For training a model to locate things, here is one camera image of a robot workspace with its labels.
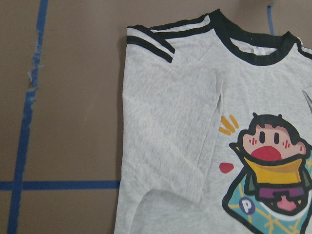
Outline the grey cartoon print t-shirt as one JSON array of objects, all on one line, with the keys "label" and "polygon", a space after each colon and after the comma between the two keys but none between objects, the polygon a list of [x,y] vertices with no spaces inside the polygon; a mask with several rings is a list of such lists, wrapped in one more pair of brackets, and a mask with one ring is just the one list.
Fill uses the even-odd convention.
[{"label": "grey cartoon print t-shirt", "polygon": [[219,10],[127,29],[117,234],[309,234],[312,51]]}]

